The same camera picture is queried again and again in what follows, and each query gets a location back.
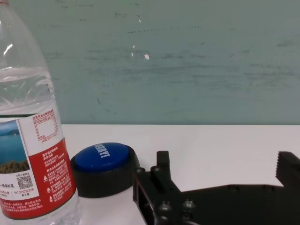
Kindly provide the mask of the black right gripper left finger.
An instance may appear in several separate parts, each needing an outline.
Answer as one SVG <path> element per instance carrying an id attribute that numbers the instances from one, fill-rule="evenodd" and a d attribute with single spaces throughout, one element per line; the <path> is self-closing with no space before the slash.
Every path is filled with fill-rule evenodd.
<path id="1" fill-rule="evenodd" d="M 147 225 L 178 225 L 180 194 L 171 179 L 168 151 L 157 152 L 149 171 L 140 167 L 133 175 L 133 201 Z"/>

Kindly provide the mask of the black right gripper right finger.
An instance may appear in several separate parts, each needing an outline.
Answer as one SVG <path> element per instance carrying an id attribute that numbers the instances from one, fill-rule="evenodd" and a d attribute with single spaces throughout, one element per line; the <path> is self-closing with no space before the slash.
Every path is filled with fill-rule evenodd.
<path id="1" fill-rule="evenodd" d="M 277 157 L 276 178 L 285 188 L 300 189 L 300 159 L 293 153 L 280 151 Z"/>

